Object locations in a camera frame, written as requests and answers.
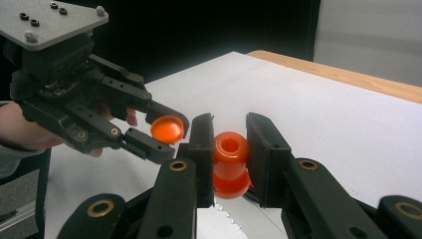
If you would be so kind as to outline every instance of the screw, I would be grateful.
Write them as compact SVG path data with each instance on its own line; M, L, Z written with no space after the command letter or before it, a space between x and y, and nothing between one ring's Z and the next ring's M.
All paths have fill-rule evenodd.
M27 31L25 31L25 38L28 42L34 43L34 42L37 42L38 35L35 32L33 32L32 30L27 30Z
M55 2L51 2L51 3L50 3L50 7L51 7L52 9L58 9L58 8L59 8L59 5L58 5L57 3L55 3Z
M68 10L66 10L66 8L60 8L59 12L60 12L60 15L68 15Z
M39 27L40 26L40 22L36 19L31 19L31 26L33 27Z
M97 7L97 16L103 17L106 15L106 10L102 6Z
M20 13L19 17L24 20L24 21L28 21L29 20L29 16L26 13Z

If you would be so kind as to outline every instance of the orange object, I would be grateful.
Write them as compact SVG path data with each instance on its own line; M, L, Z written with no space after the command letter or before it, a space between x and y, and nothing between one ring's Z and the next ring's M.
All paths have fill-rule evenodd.
M249 188L251 179L249 178L248 169L245 168L241 175L234 180L224 180L214 174L213 183L214 193L217 197L232 199L245 194Z
M251 184L246 163L249 145L244 137L225 131L215 137L213 184L215 195L235 198L243 195Z
M167 144L181 140L183 131L183 121L174 116L160 117L151 125L152 137Z
M214 173L224 180L239 177L246 168L248 142L240 134L225 131L215 137Z

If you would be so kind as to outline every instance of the metal plate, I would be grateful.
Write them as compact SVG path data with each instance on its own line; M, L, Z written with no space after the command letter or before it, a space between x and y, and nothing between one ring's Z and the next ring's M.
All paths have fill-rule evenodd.
M27 50L40 51L108 22L106 11L98 14L101 7L54 1L58 9L53 9L51 3L49 0L0 0L0 34ZM66 9L66 15L60 13L61 8ZM22 20L21 14L29 19ZM32 26L33 20L39 22L38 27ZM28 31L36 41L27 38Z

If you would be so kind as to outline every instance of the wooden surface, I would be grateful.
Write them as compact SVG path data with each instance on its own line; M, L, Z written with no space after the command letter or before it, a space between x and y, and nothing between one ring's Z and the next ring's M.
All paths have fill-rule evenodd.
M420 87L371 77L365 74L329 67L266 51L254 51L248 55L302 72L422 104L422 88Z

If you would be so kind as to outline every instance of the white table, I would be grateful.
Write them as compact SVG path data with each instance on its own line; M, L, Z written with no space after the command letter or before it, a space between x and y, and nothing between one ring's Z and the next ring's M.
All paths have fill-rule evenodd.
M377 207L382 196L391 194L422 201L420 104L238 53L146 87L157 102L189 120L211 113L215 135L231 130L246 136L249 112L270 118L294 156L321 162L352 197L369 205ZM138 129L149 132L149 124L138 117ZM158 167L123 150L108 148L102 157L92 158L65 146L55 148L46 238L55 238L78 205L93 195L108 192L129 200L148 189ZM287 238L281 209L262 209L242 197L217 203L199 210L198 238L246 238L243 233L251 239ZM215 225L211 232L205 223Z

